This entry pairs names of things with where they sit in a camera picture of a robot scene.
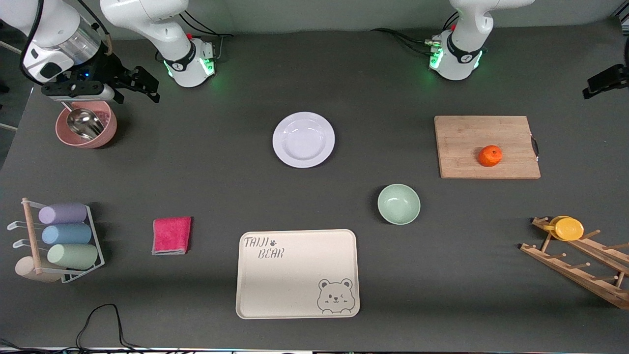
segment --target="pink towel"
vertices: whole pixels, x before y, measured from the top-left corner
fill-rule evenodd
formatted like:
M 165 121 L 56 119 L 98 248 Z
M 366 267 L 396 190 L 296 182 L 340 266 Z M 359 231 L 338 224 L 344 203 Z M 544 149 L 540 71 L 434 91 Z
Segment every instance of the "pink towel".
M 153 221 L 154 256 L 185 254 L 188 251 L 192 217 L 168 217 Z

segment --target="tray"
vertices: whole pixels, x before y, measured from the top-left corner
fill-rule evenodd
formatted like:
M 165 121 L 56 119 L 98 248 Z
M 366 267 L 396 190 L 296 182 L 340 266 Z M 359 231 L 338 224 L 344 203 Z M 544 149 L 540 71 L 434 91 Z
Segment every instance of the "tray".
M 248 232 L 240 238 L 241 318 L 353 317 L 359 309 L 352 231 Z

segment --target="white plate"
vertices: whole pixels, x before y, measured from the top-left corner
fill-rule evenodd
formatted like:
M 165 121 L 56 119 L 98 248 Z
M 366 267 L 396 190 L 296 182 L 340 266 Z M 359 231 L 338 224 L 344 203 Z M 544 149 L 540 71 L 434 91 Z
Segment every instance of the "white plate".
M 322 116 L 311 112 L 289 115 L 273 133 L 273 150 L 285 164 L 308 168 L 330 156 L 334 149 L 334 129 Z
M 241 318 L 353 317 L 359 309 L 352 231 L 248 232 L 240 238 Z

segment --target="wooden peg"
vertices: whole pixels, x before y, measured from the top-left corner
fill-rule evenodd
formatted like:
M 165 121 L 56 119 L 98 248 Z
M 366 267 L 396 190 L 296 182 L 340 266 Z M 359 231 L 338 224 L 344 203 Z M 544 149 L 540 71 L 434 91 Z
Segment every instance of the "wooden peg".
M 569 266 L 568 269 L 579 269 L 579 268 L 585 268 L 587 266 L 591 266 L 592 264 L 590 264 L 590 262 L 585 262 L 585 263 L 581 263 L 580 265 L 573 265 L 573 266 Z
M 540 249 L 542 253 L 546 253 L 546 249 L 548 248 L 548 244 L 550 243 L 551 239 L 552 239 L 552 235 L 549 232 L 548 236 L 546 236 L 546 240 L 544 240 L 544 243 L 542 244 L 542 248 Z
M 565 256 L 567 256 L 567 254 L 559 253 L 559 254 L 554 254 L 552 256 L 546 256 L 546 259 L 547 260 L 552 260 L 552 259 L 562 258 L 562 257 L 565 257 Z
M 619 249 L 619 248 L 627 248 L 627 247 L 629 247 L 629 242 L 617 244 L 616 246 L 605 246 L 603 247 L 603 249 L 608 250 L 608 249 Z
M 594 230 L 594 231 L 590 232 L 589 234 L 583 235 L 580 239 L 582 239 L 582 240 L 589 239 L 590 237 L 596 236 L 596 235 L 598 235 L 600 233 L 601 233 L 600 230 Z
M 625 279 L 625 274 L 623 272 L 620 272 L 620 274 L 618 275 L 618 280 L 614 285 L 616 285 L 617 288 L 620 288 L 620 285 L 623 283 L 623 279 Z
M 24 218 L 26 219 L 26 229 L 28 230 L 28 242 L 31 244 L 31 255 L 33 256 L 33 266 L 35 274 L 42 274 L 42 260 L 39 257 L 39 249 L 37 248 L 37 238 L 35 236 L 35 224 L 33 223 L 33 214 L 31 214 L 31 205 L 28 198 L 22 198 L 22 206 L 24 207 Z
M 543 219 L 540 219 L 540 218 L 538 218 L 538 217 L 534 217 L 534 218 L 533 218 L 533 222 L 532 222 L 531 224 L 533 224 L 533 225 L 535 225 L 535 226 L 537 226 L 537 227 L 541 228 L 541 227 L 542 227 L 542 222 L 546 222 L 546 221 L 548 221 L 548 218 L 547 218 L 547 217 L 545 217 L 545 218 L 543 218 Z
M 596 282 L 598 280 L 604 280 L 604 281 L 608 281 L 608 280 L 618 280 L 618 275 L 614 275 L 612 277 L 593 277 L 592 279 L 593 282 Z

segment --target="gray table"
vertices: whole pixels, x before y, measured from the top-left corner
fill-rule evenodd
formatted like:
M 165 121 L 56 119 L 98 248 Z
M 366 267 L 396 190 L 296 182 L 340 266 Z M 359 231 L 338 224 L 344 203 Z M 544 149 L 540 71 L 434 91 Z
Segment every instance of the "gray table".
M 62 107 L 35 91 L 0 173 L 1 225 L 22 219 L 21 197 L 90 203 L 107 264 L 66 285 L 30 282 L 13 271 L 28 250 L 11 242 L 25 233 L 4 232 L 0 333 L 71 345 L 93 307 L 115 302 L 127 339 L 154 347 L 626 353 L 629 312 L 516 247 L 541 242 L 535 215 L 572 215 L 602 229 L 601 242 L 627 241 L 628 92 L 581 97 L 587 78 L 621 61 L 623 41 L 617 21 L 498 29 L 478 71 L 451 83 L 383 33 L 241 35 L 194 89 L 167 77 L 150 43 L 116 43 L 126 65 L 157 76 L 162 101 L 125 92 L 113 105 L 113 145 L 84 151 L 57 140 Z M 329 119 L 338 139 L 329 160 L 306 170 L 271 147 L 275 125 L 303 110 Z M 542 178 L 441 179 L 435 115 L 528 116 Z M 419 193 L 414 223 L 376 214 L 390 183 Z M 152 221 L 181 215 L 194 216 L 190 252 L 151 256 Z M 244 232 L 335 228 L 358 239 L 354 318 L 236 315 Z M 563 246 L 549 251 L 582 261 Z M 116 346 L 113 313 L 96 314 L 85 339 Z

